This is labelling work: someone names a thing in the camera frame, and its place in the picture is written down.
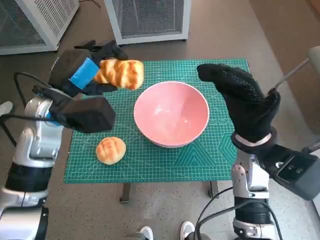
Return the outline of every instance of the bread roll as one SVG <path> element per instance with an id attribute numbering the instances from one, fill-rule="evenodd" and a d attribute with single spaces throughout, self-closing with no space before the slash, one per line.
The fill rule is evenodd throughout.
<path id="1" fill-rule="evenodd" d="M 100 162 L 116 164 L 124 157 L 126 144 L 118 137 L 106 137 L 96 146 L 95 153 Z"/>
<path id="2" fill-rule="evenodd" d="M 100 62 L 100 70 L 93 78 L 100 84 L 135 90 L 144 82 L 144 64 L 137 60 L 108 59 Z"/>

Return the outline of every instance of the metal rod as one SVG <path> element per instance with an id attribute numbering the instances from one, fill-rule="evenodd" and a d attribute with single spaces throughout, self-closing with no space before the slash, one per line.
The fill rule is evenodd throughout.
<path id="1" fill-rule="evenodd" d="M 309 58 L 304 60 L 302 63 L 300 63 L 298 66 L 296 66 L 294 69 L 292 69 L 290 72 L 288 72 L 286 75 L 284 75 L 280 81 L 277 82 L 277 84 L 273 87 L 273 89 L 277 89 L 283 82 L 285 82 L 288 78 L 290 78 L 293 74 L 295 74 L 297 71 L 299 71 L 301 68 L 303 68 L 307 63 L 309 63 Z"/>

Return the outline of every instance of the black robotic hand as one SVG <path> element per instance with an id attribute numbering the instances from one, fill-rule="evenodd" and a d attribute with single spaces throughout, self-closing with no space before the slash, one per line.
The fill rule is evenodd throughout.
<path id="1" fill-rule="evenodd" d="M 128 59 L 114 40 L 102 46 L 96 46 L 95 41 L 90 41 L 75 49 L 66 50 L 54 63 L 49 84 L 71 97 L 78 93 L 101 95 L 116 91 L 117 87 L 111 84 L 92 80 L 99 69 L 100 61 L 110 58 Z"/>
<path id="2" fill-rule="evenodd" d="M 271 121 L 280 104 L 276 90 L 265 97 L 252 75 L 240 68 L 202 64 L 197 71 L 202 81 L 214 83 L 222 94 L 236 134 L 256 143 L 271 132 Z"/>

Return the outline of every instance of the shoe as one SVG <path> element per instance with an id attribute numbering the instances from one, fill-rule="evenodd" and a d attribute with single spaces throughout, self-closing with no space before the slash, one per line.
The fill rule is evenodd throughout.
<path id="1" fill-rule="evenodd" d="M 195 225 L 190 221 L 185 221 L 180 230 L 180 240 L 185 240 L 189 234 L 195 232 Z"/>
<path id="2" fill-rule="evenodd" d="M 143 228 L 141 228 L 140 233 L 142 233 L 146 239 L 154 240 L 154 233 L 149 226 L 144 226 Z"/>

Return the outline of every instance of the metal table leg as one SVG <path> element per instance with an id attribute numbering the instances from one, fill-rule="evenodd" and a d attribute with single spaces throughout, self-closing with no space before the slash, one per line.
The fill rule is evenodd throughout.
<path id="1" fill-rule="evenodd" d="M 129 182 L 124 182 L 123 183 L 122 197 L 120 197 L 120 203 L 121 204 L 129 203 L 129 200 L 130 200 L 130 188 L 131 188 L 131 183 L 129 183 Z"/>
<path id="2" fill-rule="evenodd" d="M 216 195 L 219 192 L 218 190 L 218 182 L 217 181 L 210 181 L 209 182 L 209 188 L 208 188 L 208 195 L 212 199 L 214 195 Z"/>

